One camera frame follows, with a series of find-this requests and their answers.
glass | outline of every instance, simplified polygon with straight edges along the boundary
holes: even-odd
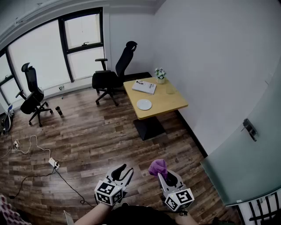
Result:
[[[68,49],[80,47],[85,42],[101,42],[100,15],[88,15],[65,21]]]
[[[38,87],[41,90],[70,82],[57,20],[20,37],[9,46],[9,52],[16,75],[27,95],[30,91],[22,72],[22,65],[27,62],[35,68]]]
[[[254,142],[241,125],[202,165],[225,205],[260,198],[281,188],[281,61],[247,117]]]
[[[18,94],[18,92],[20,91],[17,83],[15,82],[14,79],[9,80],[8,82],[6,82],[5,84],[3,84],[1,86],[1,89],[5,95],[5,97],[8,99],[8,101],[13,104],[16,101],[22,100],[21,96],[18,96],[16,98],[16,95]]]
[[[0,68],[0,81],[4,80],[7,75],[12,74],[6,58],[6,54],[0,57]]]
[[[104,58],[104,48],[97,47],[68,54],[68,61],[74,79],[92,76],[95,71],[103,70],[101,62],[96,58]]]

book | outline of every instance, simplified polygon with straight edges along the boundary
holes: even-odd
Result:
[[[136,82],[132,86],[133,90],[142,91],[148,94],[154,94],[155,88],[156,84],[142,80],[136,80]]]

chair base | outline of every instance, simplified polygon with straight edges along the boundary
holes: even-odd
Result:
[[[44,102],[42,105],[40,105],[39,108],[36,107],[36,112],[32,115],[32,117],[29,120],[29,124],[30,125],[32,125],[31,121],[37,115],[38,116],[38,121],[39,121],[39,127],[42,127],[41,119],[40,119],[40,113],[41,112],[45,112],[45,111],[50,111],[51,114],[53,113],[53,111],[51,109],[45,109],[44,108],[45,105],[48,107],[48,103],[47,102]]]
[[[99,94],[100,91],[104,91],[104,93],[98,97],[98,99],[96,100],[96,104],[99,105],[99,100],[102,99],[104,96],[106,96],[107,94],[110,95],[111,99],[113,100],[115,106],[119,106],[119,104],[115,101],[113,95],[115,95],[115,92],[124,92],[126,93],[125,90],[118,90],[118,89],[113,89],[113,88],[108,88],[108,89],[96,89],[97,93]]]

person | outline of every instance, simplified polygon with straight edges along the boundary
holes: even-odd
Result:
[[[179,213],[173,220],[164,212],[152,207],[129,206],[127,203],[115,210],[113,206],[100,203],[86,215],[75,222],[75,225],[198,225],[188,213],[181,216]]]

window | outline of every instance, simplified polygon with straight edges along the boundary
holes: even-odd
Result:
[[[83,46],[84,43],[101,42],[100,15],[88,15],[65,21],[68,49]]]
[[[27,62],[35,68],[38,87],[41,90],[70,82],[57,20],[28,32],[13,42],[8,49],[17,77],[27,95],[30,91],[25,73],[22,72],[22,66]]]
[[[63,16],[60,20],[61,44],[71,81],[103,70],[97,58],[104,58],[102,8]]]
[[[20,96],[18,98],[15,97],[20,89],[16,83],[14,75],[11,73],[6,53],[0,57],[0,68],[0,82],[2,83],[2,81],[4,81],[0,85],[0,93],[7,105],[10,105],[22,98]]]

